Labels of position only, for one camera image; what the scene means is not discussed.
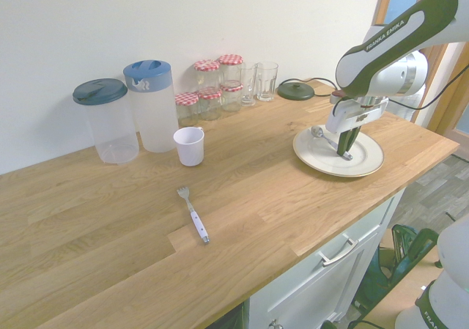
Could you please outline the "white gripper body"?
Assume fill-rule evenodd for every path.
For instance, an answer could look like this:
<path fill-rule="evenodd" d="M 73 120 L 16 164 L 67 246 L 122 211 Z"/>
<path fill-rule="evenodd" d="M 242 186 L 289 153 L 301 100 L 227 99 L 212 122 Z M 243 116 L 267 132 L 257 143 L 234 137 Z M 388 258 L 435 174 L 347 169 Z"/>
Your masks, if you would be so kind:
<path fill-rule="evenodd" d="M 388 105 L 387 97 L 379 97 L 378 103 L 365 107 L 357 100 L 349 99 L 337 102 L 325 124 L 331 133 L 343 133 L 378 120 Z"/>

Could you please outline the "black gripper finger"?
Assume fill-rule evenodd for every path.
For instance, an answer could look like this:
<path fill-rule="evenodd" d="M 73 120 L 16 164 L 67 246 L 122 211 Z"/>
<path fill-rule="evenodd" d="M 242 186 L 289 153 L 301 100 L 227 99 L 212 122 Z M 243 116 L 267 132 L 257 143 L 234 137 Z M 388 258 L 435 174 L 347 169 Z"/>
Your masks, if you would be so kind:
<path fill-rule="evenodd" d="M 361 127 L 355 127 L 347 131 L 347 135 L 346 135 L 347 140 L 346 140 L 346 145 L 345 145 L 345 148 L 347 151 L 349 151 L 351 147 L 353 146 L 358 134 L 360 133 L 360 130 L 361 130 Z"/>
<path fill-rule="evenodd" d="M 338 148 L 336 150 L 338 155 L 342 156 L 348 150 L 350 134 L 350 130 L 344 131 L 340 134 Z"/>

